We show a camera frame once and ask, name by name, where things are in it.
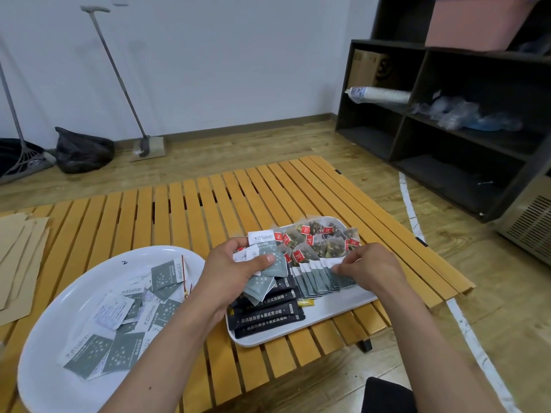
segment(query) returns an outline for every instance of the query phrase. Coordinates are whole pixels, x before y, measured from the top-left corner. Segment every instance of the cardboard box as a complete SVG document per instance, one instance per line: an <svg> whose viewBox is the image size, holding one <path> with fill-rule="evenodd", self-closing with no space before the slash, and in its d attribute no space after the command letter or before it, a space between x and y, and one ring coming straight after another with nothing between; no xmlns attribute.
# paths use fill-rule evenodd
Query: cardboard box
<svg viewBox="0 0 551 413"><path fill-rule="evenodd" d="M399 77L392 59L384 53L355 49L347 88L381 87L399 89Z"/></svg>

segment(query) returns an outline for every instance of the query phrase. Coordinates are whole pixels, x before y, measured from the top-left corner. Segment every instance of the brown paper envelope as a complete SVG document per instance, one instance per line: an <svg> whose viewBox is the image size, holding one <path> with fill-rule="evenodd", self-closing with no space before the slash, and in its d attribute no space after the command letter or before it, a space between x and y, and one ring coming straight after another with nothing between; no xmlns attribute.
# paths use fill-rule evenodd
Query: brown paper envelope
<svg viewBox="0 0 551 413"><path fill-rule="evenodd" d="M34 291L36 287L36 279L38 272L40 271L40 264L42 262L42 255L44 254L44 247L46 246L46 239L48 238L48 229L42 233L42 237L38 242L35 253L32 256L29 268L25 273L19 296L15 300L8 302L8 305L4 310L0 310L0 326L13 322L22 317L28 316L32 308L32 299L34 298Z"/></svg>
<svg viewBox="0 0 551 413"><path fill-rule="evenodd" d="M21 234L26 218L26 214L16 213L0 219L0 262L4 260Z"/></svg>
<svg viewBox="0 0 551 413"><path fill-rule="evenodd" d="M13 278L13 284L11 285L11 291L9 292L9 300L13 300L19 294L19 290L21 289L21 284L23 283L25 273L27 272L27 268L31 263L31 258L34 255L34 251L36 250L38 242L42 237L42 233L46 228L48 217L42 217L33 220L35 221L35 225L32 229L31 236L29 237L27 245L25 246L25 250L23 251L21 260L19 261L17 271L15 272L15 278Z"/></svg>
<svg viewBox="0 0 551 413"><path fill-rule="evenodd" d="M3 309L8 301L9 292L15 272L19 266L19 261L23 255L23 250L32 233L35 225L34 219L24 221L23 232L17 238L4 260L0 262L0 309Z"/></svg>

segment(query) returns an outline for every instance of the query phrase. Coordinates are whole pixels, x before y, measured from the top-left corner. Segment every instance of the vent grille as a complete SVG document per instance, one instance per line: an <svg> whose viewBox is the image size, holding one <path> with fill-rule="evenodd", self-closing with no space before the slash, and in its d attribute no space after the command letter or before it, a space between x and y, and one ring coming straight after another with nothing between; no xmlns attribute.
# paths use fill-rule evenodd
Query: vent grille
<svg viewBox="0 0 551 413"><path fill-rule="evenodd" d="M551 256L551 200L539 195L507 230L539 255Z"/></svg>

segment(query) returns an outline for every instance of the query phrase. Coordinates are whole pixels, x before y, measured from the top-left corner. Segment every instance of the white oval plate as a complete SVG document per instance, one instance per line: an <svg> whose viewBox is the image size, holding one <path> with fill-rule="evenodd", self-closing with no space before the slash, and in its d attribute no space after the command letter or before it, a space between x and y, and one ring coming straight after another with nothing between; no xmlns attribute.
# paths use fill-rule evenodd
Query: white oval plate
<svg viewBox="0 0 551 413"><path fill-rule="evenodd" d="M95 413L103 406L127 372L85 382L60 367L56 357L69 340L79 335L105 292L179 255L186 261L188 278L196 284L203 271L202 257L174 246L151 246L125 252L93 267L56 297L32 328L19 360L19 395L29 411Z"/></svg>

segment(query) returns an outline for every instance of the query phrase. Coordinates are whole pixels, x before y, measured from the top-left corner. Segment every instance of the mop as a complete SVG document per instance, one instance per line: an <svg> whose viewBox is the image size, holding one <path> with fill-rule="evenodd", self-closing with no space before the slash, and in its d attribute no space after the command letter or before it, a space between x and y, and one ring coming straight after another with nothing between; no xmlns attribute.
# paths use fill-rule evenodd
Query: mop
<svg viewBox="0 0 551 413"><path fill-rule="evenodd" d="M15 129L17 130L19 143L21 145L21 153L17 162L6 173L1 174L0 176L1 186L11 181L19 180L20 178L24 178L31 174L45 170L46 168L50 168L55 163L55 158L47 152L39 153L27 146L25 139L23 138L21 126L19 125L17 113L15 112L15 106L13 105L13 101L11 99L8 82L5 79L2 63L0 63L0 80L2 80L5 97L8 100L11 117L13 118L13 123L15 125Z"/></svg>
<svg viewBox="0 0 551 413"><path fill-rule="evenodd" d="M93 5L81 5L80 9L83 12L88 13L90 15L90 18L92 19L92 23L96 28L96 32L98 32L98 36L100 37L101 43L105 48L105 52L109 57L109 61L113 66L113 70L117 75L117 79L119 80L121 89L125 93L125 97L126 97L126 100L128 101L128 105L130 106L130 109L134 114L134 118L136 119L136 123L138 123L138 127L141 131L141 139L136 141L136 143L134 144L130 162L139 161L141 159L149 159L149 158L157 158L159 156L165 156L166 152L165 152L164 138L162 136L150 137L145 134L145 131L143 130L143 127L141 126L141 123L138 119L138 114L136 114L136 110L134 109L134 106L132 105L132 101L130 100L130 96L128 96L128 91L126 91L125 83L122 81L121 75L119 74L119 70L117 69L115 62L113 61L111 52L109 52L109 48L107 48L107 43L105 43L105 39L103 37L103 34L101 33L98 20L96 20L96 16L94 15L96 11L103 11L104 13L110 13L111 10L106 7L93 6Z"/></svg>

